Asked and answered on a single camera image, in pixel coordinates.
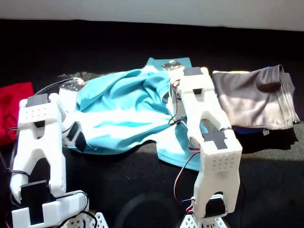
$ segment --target light blue shirt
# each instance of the light blue shirt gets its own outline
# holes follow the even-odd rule
[[[149,58],[142,69],[88,81],[78,94],[74,113],[88,144],[85,153],[118,154],[154,140],[159,159],[178,166],[185,163],[193,153],[188,150],[187,129],[182,124],[168,125],[171,116],[163,101],[169,76],[161,65],[170,60]],[[175,60],[191,67],[189,58]],[[199,170],[199,162],[196,155],[187,168]]]

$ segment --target gray cloth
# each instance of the gray cloth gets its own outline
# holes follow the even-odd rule
[[[214,71],[212,79],[232,126],[279,130],[300,122],[295,87],[281,65],[248,73]]]

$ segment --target perforated bracket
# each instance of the perforated bracket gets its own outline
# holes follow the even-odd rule
[[[96,228],[109,228],[108,224],[101,212],[95,214],[97,219]],[[86,214],[79,214],[75,218],[71,218],[63,228],[94,228],[95,220],[88,217]]]
[[[206,218],[198,222],[192,215],[186,215],[180,228],[228,228],[222,218]]]

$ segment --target black fabric backdrop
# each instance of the black fabric backdrop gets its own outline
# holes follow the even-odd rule
[[[37,91],[64,73],[141,68],[149,57],[190,57],[193,66],[206,66],[210,72],[282,64],[296,88],[296,112],[304,118],[303,32],[77,20],[0,20],[0,28],[0,86],[32,81]],[[246,191],[240,227],[303,227],[304,125],[294,129],[268,136],[238,135]],[[1,151],[8,163],[11,145]],[[84,190],[90,208],[103,212],[109,227],[169,228],[181,221],[187,205],[177,204],[172,190],[180,169],[158,160],[153,142],[114,156],[70,150],[64,154],[67,190]],[[41,160],[30,180],[47,178],[48,171],[46,160]],[[192,195],[196,176],[184,172],[181,198]],[[0,173],[0,181],[2,222],[9,210],[5,173]],[[233,228],[239,226],[243,199],[240,189],[235,212],[226,216]],[[122,210],[130,204],[137,206],[124,219]]]

